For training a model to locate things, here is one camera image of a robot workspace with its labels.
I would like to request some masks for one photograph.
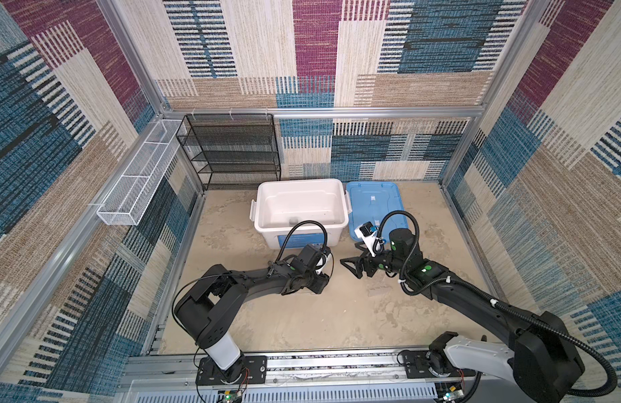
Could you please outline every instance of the beige floor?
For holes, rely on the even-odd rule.
[[[426,257],[486,289],[480,273],[435,183],[398,183],[404,208],[420,225]],[[213,264],[228,270],[264,268],[277,251],[270,250],[248,215],[256,191],[210,191],[180,284],[203,275]],[[423,296],[403,294],[396,278],[381,271],[358,280],[339,264],[356,256],[348,228],[338,246],[334,274],[320,295],[299,292],[267,295],[242,305],[230,333],[244,351],[412,346],[429,344],[446,330],[480,339],[487,334],[457,311]],[[161,354],[193,353],[193,340],[170,318]]]

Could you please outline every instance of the white wire basket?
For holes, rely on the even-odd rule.
[[[138,225],[176,154],[176,138],[185,135],[179,120],[162,119],[118,178],[97,214],[107,225]]]

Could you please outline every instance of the patterned wall panel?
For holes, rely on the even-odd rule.
[[[95,1],[0,2],[0,325],[152,115]]]
[[[621,402],[621,0],[552,1],[519,57],[448,191],[498,294],[559,315]]]
[[[165,101],[209,108],[479,104],[526,0],[120,3]]]
[[[0,376],[0,403],[112,401],[127,358],[141,352],[195,201],[176,158],[138,226],[99,225]]]
[[[468,121],[276,119],[282,178],[438,180]]]

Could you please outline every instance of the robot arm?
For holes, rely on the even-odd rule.
[[[278,259],[270,262],[268,268],[235,271],[215,264],[204,276],[186,284],[177,293],[178,296],[194,283],[178,303],[173,304],[172,314],[177,324],[214,361],[211,377],[216,376],[229,384],[235,383],[246,367],[243,353],[227,333],[244,302],[267,294],[288,295],[302,288],[321,294],[328,284],[330,277],[322,270],[331,262],[332,255],[325,245],[321,249],[306,245],[299,255],[279,260],[292,232],[305,223],[314,223],[323,229],[317,222],[303,221],[297,224],[286,238]],[[215,299],[213,296],[218,297],[216,303],[212,301]]]
[[[383,244],[382,227],[393,214],[411,218],[417,235],[406,228],[395,229],[389,234],[390,250],[385,250],[379,247]],[[362,278],[363,273],[372,277],[377,270],[384,270],[389,277],[398,275],[406,294],[422,294],[450,306],[504,343],[471,341],[457,333],[446,332],[429,347],[428,363],[435,374],[448,374],[456,368],[475,369],[515,382],[539,403],[557,403],[566,393],[598,397],[615,389],[617,375],[612,366],[597,351],[568,335],[560,318],[547,311],[536,315],[501,302],[462,280],[444,265],[424,259],[418,246],[418,224],[411,214],[391,212],[379,228],[367,222],[360,227],[360,232],[369,237],[377,235],[377,238],[375,242],[368,239],[368,242],[355,244],[363,251],[360,256],[340,260],[357,278]],[[585,370],[575,346],[605,368],[608,379],[600,388],[572,389]]]

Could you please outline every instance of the blue storage box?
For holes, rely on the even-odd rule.
[[[353,210],[348,214],[348,231],[354,240],[360,240],[355,235],[358,226],[367,221],[377,226],[388,213],[404,210],[400,190],[393,182],[349,182],[347,193]],[[382,238],[388,240],[389,233],[396,228],[409,228],[404,215],[396,214],[387,220]]]

